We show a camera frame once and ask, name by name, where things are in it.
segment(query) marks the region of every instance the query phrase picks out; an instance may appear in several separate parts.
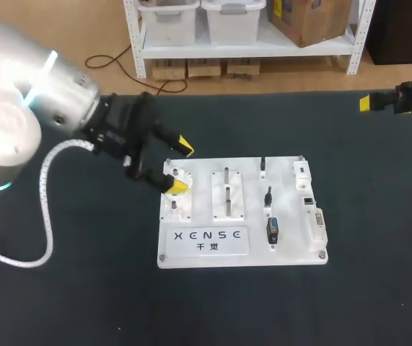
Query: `small white component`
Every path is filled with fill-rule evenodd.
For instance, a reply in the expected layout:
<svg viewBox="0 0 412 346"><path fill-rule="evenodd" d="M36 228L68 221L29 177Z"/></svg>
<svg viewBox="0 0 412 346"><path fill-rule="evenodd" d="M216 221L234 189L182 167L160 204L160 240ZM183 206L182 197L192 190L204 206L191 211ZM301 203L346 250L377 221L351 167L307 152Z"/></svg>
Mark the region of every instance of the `small white component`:
<svg viewBox="0 0 412 346"><path fill-rule="evenodd" d="M225 171L212 172L212 217L215 221L241 221L244 219L241 172L229 171L228 184L225 184ZM227 215L227 187L231 205Z"/></svg>
<svg viewBox="0 0 412 346"><path fill-rule="evenodd" d="M301 161L294 161L293 165L296 189L306 190L307 188L310 188L312 184L312 175L310 174L308 162L303 159Z"/></svg>
<svg viewBox="0 0 412 346"><path fill-rule="evenodd" d="M161 196L160 218L163 222L189 222L191 221L191 189L193 187L193 177L191 173L172 165L165 164L167 174L173 175L175 179L186 183L189 189L185 193L172 195L165 193Z"/></svg>
<svg viewBox="0 0 412 346"><path fill-rule="evenodd" d="M311 252L324 251L328 244L326 225L323 211L319 208L310 208L306 215L308 242Z"/></svg>

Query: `screw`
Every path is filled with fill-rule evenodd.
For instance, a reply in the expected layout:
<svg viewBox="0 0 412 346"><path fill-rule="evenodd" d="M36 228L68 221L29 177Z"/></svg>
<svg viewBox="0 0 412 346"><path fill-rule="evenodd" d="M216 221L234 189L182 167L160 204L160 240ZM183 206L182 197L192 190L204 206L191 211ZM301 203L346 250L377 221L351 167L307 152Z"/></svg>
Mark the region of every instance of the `screw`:
<svg viewBox="0 0 412 346"><path fill-rule="evenodd" d="M55 125L63 125L65 123L64 117L61 115L55 115L53 117L53 121L55 122Z"/></svg>

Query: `wooden block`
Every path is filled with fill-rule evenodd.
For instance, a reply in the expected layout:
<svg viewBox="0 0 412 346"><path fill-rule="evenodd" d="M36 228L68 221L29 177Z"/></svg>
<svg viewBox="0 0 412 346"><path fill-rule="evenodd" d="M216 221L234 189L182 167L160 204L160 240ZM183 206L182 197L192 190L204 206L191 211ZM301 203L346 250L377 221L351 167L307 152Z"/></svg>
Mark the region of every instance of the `wooden block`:
<svg viewBox="0 0 412 346"><path fill-rule="evenodd" d="M154 79L176 81L185 79L185 59L159 59L153 61L152 75Z"/></svg>
<svg viewBox="0 0 412 346"><path fill-rule="evenodd" d="M255 76L260 73L259 58L228 59L227 74L247 74Z"/></svg>
<svg viewBox="0 0 412 346"><path fill-rule="evenodd" d="M221 76L220 59L188 59L188 77Z"/></svg>

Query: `black mat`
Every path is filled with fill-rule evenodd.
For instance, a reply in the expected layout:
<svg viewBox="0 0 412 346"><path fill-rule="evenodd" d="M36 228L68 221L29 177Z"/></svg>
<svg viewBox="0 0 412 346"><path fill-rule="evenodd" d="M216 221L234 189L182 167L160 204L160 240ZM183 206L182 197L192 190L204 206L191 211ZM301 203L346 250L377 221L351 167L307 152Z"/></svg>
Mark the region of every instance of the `black mat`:
<svg viewBox="0 0 412 346"><path fill-rule="evenodd" d="M412 345L412 116L360 115L365 94L158 98L196 158L303 154L326 266L160 270L159 195L108 157L62 153L50 262L0 263L0 345ZM63 139L44 130L1 200L2 254L42 255L38 173Z"/></svg>

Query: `power cord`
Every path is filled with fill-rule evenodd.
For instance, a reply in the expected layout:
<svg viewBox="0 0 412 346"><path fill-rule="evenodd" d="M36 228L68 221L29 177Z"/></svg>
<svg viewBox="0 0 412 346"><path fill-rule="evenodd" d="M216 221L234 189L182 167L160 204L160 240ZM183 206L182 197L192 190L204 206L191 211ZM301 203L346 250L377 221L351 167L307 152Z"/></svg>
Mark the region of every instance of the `power cord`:
<svg viewBox="0 0 412 346"><path fill-rule="evenodd" d="M132 45L129 45L126 49L124 49L122 52L120 52L116 57L108 56L108 55L106 55L106 54L97 54L97 55L95 55L95 56L90 56L90 57L88 57L88 58L85 60L85 66L88 67L88 68L98 69L98 68L104 68L104 67L106 67L106 66L109 66L109 65L111 65L112 63L117 63L117 64L119 65L120 69L123 71L123 73L124 73L128 78L130 78L131 80L137 82L138 84L144 85L144 86L149 87L149 88L152 88L152 89L154 89L154 90L157 90L156 95L159 95L161 92L165 92L165 93L168 93L168 94L178 94L179 92L184 92L184 91L186 90L186 88L188 88L188 83L186 82L185 79L178 79L178 80L174 80L174 81L166 81L161 87L158 87L158 86L155 86L155 85L150 85L150 84L144 83L144 82L139 81L138 79L132 77L132 76L124 69L124 66L122 66L122 64L121 64L120 61L118 60L121 56L123 56L124 54L126 54L131 48L132 48ZM109 60L107 63L104 63L104 64L102 64L102 65L89 65L89 62L90 62L92 59L95 59L95 58L108 58L108 59L110 59L110 60ZM181 82L184 83L184 86L183 86L182 89L180 89L180 90L167 90L167 89L164 89L168 84L174 83L174 82L178 82L178 81L181 81Z"/></svg>

